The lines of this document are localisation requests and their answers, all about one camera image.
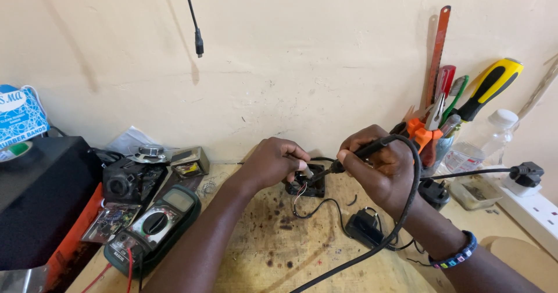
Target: bottle cap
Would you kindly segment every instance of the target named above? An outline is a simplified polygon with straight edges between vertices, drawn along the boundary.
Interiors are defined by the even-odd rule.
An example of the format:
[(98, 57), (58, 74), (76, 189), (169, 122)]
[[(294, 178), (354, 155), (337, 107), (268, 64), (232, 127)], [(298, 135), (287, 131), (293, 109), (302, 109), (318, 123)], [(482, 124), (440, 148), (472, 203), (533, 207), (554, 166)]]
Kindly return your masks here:
[(518, 120), (515, 113), (506, 109), (498, 109), (488, 117), (488, 122), (503, 129), (511, 128)]

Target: white power strip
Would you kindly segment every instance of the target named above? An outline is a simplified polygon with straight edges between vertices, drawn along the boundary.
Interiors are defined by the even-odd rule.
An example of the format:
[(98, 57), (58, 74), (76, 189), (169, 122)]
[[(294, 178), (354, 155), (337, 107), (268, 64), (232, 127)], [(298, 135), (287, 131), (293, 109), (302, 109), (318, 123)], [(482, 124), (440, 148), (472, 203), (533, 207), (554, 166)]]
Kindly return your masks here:
[(515, 195), (501, 183), (504, 176), (509, 176), (508, 173), (487, 173), (482, 176), (499, 187), (502, 199), (498, 204), (558, 260), (558, 207), (539, 193), (527, 197)]

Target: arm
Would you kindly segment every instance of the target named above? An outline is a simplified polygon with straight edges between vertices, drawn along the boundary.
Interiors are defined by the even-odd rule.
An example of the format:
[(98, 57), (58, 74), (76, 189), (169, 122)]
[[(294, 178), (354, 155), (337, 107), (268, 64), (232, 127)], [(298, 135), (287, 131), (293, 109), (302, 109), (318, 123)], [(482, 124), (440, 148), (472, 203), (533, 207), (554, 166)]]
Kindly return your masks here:
[(228, 241), (246, 205), (263, 188), (285, 177), (293, 181), (310, 156), (295, 142), (262, 140), (244, 165), (219, 189), (198, 220), (184, 233), (143, 293), (213, 290)]
[[(387, 135), (377, 125), (365, 128), (343, 142), (337, 157), (370, 198), (397, 220), (411, 190), (411, 151), (403, 142), (395, 141), (371, 155), (368, 163), (353, 154), (361, 145)], [(468, 242), (463, 232), (420, 196), (415, 197), (403, 227), (435, 261), (455, 256)], [(481, 246), (466, 261), (443, 272), (457, 292), (543, 293)]]

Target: hand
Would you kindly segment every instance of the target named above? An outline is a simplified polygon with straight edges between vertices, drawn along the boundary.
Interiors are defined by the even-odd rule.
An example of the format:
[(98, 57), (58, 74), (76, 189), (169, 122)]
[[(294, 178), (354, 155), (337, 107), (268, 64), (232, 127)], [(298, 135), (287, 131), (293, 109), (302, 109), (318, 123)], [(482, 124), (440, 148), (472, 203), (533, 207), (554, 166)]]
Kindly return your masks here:
[(392, 218), (399, 218), (413, 182), (411, 150), (403, 142), (394, 141), (370, 155), (368, 163), (353, 154), (362, 145), (388, 135), (378, 125), (360, 130), (341, 144), (337, 159), (361, 184), (374, 203)]
[(304, 170), (310, 155), (290, 140), (270, 137), (262, 140), (248, 160), (231, 179), (246, 186), (252, 193), (283, 180), (295, 180), (295, 171)]

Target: digital multimeter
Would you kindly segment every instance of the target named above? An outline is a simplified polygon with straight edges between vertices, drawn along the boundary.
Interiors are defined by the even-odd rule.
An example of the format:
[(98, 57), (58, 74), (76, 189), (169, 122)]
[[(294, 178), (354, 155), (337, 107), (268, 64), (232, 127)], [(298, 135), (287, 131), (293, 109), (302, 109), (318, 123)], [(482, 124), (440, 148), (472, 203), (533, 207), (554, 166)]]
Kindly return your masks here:
[(132, 252), (132, 276), (138, 277), (139, 260), (144, 274), (161, 261), (170, 248), (198, 218), (201, 203), (194, 192), (174, 185), (145, 213), (104, 248), (107, 260), (128, 275), (128, 249)]

